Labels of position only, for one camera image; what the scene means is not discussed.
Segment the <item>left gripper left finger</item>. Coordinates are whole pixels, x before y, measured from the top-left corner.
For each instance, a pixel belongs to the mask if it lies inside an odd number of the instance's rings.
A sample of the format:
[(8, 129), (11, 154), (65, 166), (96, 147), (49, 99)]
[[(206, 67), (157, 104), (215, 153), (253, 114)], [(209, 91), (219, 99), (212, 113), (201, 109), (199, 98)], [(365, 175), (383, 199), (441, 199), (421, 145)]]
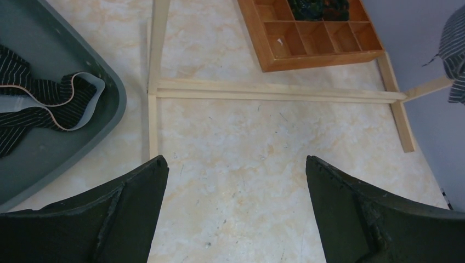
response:
[(39, 210), (1, 214), (1, 262), (147, 262), (168, 173), (160, 155)]

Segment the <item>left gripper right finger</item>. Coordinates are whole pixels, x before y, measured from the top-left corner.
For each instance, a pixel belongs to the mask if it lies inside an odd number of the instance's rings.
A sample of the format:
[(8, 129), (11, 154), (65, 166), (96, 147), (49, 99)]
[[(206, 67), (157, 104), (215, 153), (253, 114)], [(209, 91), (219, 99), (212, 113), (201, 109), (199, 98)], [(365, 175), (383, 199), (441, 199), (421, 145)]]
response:
[(308, 156), (327, 262), (464, 262), (464, 214), (395, 195)]

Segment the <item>black underwear orange trim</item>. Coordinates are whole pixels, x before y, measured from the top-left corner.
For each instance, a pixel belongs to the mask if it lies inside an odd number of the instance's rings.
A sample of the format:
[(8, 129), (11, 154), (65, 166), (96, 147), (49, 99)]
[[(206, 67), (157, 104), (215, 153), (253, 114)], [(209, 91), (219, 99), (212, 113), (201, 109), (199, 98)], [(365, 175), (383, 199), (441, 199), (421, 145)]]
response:
[(64, 75), (60, 82), (35, 79), (28, 61), (1, 46), (1, 157), (33, 128), (72, 132), (84, 127), (105, 87), (88, 72)]

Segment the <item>grey striped underwear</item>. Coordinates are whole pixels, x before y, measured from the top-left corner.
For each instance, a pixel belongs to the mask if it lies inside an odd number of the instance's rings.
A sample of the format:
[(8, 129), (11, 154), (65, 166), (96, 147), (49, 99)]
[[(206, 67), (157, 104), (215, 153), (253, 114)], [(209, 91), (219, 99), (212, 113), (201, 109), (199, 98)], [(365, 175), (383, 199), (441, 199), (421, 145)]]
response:
[(448, 102), (464, 104), (464, 6), (447, 19), (437, 54), (423, 66), (436, 58), (442, 60), (446, 77), (452, 81)]

